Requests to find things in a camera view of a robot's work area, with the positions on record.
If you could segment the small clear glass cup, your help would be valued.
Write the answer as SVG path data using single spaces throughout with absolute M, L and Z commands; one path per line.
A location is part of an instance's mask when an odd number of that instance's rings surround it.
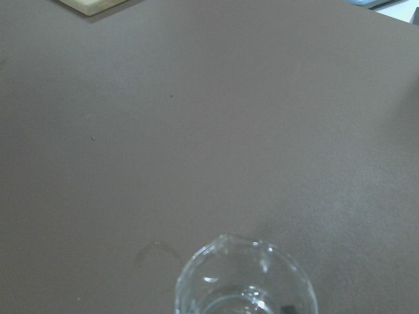
M 175 286 L 175 313 L 318 313 L 305 271 L 263 240 L 222 234 L 194 253 Z

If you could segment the wooden cutting board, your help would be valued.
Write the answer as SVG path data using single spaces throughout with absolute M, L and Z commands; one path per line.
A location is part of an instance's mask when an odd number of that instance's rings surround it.
M 126 0 L 60 0 L 60 2 L 85 16 L 93 16 L 125 3 Z

